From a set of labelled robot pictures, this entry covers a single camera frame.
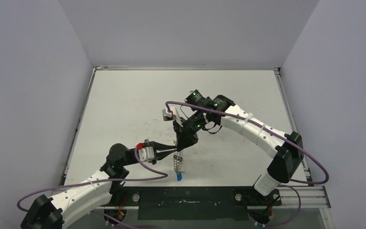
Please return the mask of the key with blue tag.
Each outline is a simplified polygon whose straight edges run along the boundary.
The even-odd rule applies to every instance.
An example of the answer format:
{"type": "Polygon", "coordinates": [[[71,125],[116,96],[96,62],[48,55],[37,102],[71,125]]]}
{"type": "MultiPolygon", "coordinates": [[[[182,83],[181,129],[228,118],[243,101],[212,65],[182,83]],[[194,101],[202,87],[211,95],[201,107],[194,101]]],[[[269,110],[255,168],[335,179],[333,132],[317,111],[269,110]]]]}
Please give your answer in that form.
{"type": "Polygon", "coordinates": [[[177,173],[176,174],[176,179],[177,179],[177,181],[181,181],[183,179],[182,173],[177,173]]]}

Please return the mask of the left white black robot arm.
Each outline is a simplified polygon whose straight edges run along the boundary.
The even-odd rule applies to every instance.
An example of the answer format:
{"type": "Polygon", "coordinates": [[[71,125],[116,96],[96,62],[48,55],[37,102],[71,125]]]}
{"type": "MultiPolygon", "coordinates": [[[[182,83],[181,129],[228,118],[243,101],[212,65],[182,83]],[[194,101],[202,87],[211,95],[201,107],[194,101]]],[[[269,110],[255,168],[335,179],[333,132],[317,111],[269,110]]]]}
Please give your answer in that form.
{"type": "Polygon", "coordinates": [[[176,152],[176,146],[146,140],[135,148],[116,143],[105,163],[79,184],[63,186],[61,193],[37,197],[21,222],[22,229],[65,229],[97,207],[128,200],[123,186],[128,181],[126,166],[142,162],[155,164],[176,152]]]}

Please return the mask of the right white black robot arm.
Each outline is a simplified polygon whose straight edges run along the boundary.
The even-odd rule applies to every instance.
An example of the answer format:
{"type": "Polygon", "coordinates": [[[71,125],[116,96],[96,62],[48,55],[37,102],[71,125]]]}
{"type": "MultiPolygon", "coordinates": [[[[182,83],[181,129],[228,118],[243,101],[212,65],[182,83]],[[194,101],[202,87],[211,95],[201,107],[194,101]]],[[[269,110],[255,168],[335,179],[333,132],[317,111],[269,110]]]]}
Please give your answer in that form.
{"type": "Polygon", "coordinates": [[[290,182],[304,158],[302,138],[298,133],[273,129],[224,95],[211,99],[195,90],[183,103],[168,101],[165,105],[163,118],[173,121],[178,151],[195,145],[197,132],[205,130],[208,123],[235,131],[265,151],[272,162],[253,185],[262,196],[269,195],[280,184],[290,182]]]}

